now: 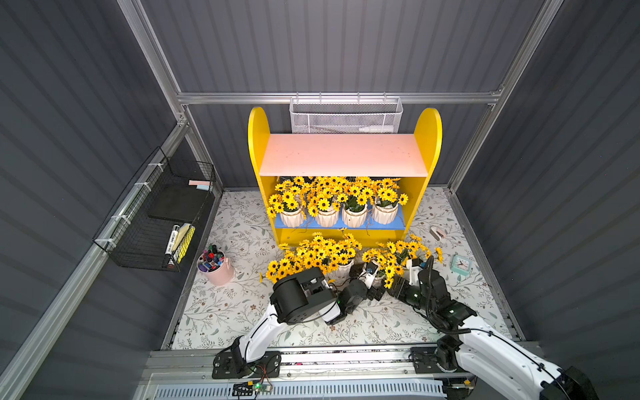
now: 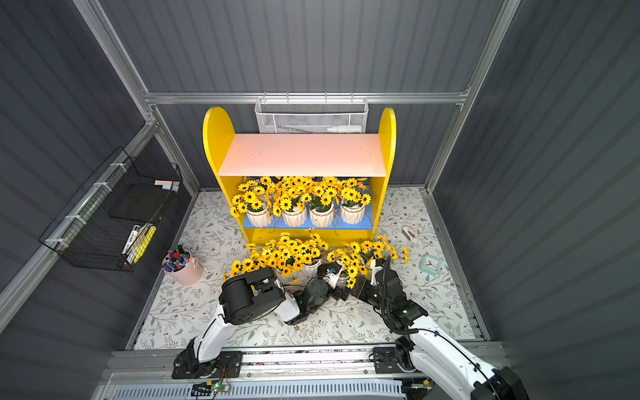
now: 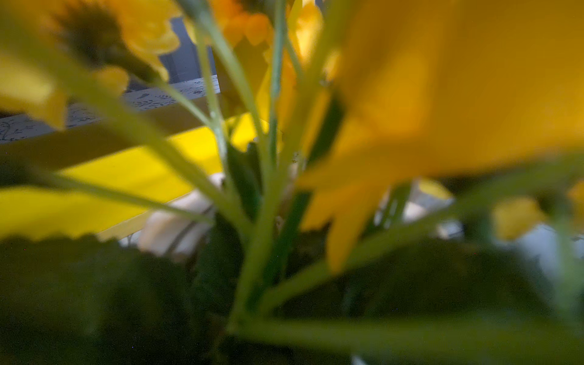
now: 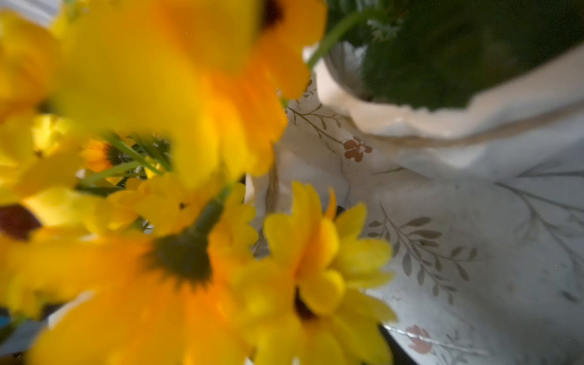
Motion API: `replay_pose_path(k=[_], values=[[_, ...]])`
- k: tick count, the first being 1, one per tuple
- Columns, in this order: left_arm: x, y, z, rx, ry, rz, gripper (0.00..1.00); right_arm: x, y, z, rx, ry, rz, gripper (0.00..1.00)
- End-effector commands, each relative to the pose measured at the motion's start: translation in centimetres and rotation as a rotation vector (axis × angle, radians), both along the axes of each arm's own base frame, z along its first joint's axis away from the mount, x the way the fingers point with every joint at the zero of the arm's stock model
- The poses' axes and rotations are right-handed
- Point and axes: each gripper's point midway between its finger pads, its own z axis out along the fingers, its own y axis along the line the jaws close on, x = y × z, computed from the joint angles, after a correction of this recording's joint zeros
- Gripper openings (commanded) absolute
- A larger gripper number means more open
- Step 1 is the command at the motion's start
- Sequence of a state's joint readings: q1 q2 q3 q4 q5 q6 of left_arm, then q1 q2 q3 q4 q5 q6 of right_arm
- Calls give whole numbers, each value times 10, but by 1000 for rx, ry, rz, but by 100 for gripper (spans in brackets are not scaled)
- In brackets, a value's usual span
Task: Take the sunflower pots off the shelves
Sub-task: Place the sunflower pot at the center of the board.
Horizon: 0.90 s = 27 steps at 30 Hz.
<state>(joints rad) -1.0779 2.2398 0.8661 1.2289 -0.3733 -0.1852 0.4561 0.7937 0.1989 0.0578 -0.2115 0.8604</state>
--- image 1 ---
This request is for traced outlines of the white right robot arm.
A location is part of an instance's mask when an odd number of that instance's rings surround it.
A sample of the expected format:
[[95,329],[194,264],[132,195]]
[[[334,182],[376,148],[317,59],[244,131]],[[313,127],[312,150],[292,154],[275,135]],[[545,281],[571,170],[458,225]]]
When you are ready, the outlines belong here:
[[499,333],[470,306],[451,297],[430,256],[415,280],[385,278],[388,293],[411,306],[443,336],[435,358],[445,373],[458,369],[480,378],[507,399],[597,399],[575,367],[560,368]]

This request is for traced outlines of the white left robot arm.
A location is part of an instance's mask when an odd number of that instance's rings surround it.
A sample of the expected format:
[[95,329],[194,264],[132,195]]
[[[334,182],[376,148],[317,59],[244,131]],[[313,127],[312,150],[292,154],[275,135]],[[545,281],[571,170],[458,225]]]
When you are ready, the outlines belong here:
[[287,276],[275,283],[262,319],[247,334],[234,340],[231,355],[240,373],[260,360],[288,326],[321,319],[329,326],[340,323],[366,299],[380,300],[386,288],[369,286],[356,278],[343,291],[331,287],[320,268]]

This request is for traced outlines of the sunflower pot top shelf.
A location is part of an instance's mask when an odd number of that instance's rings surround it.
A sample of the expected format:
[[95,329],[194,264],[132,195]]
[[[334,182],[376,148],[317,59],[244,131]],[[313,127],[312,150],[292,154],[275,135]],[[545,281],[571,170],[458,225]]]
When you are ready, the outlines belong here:
[[368,262],[376,262],[379,265],[373,286],[384,282],[385,288],[389,289],[396,276],[402,277],[404,275],[404,266],[398,263],[396,253],[393,253],[389,248],[370,248],[363,253],[362,261],[363,265]]
[[305,269],[320,268],[323,273],[338,270],[341,246],[336,239],[325,238],[322,233],[315,232],[311,239],[298,244],[296,255]]

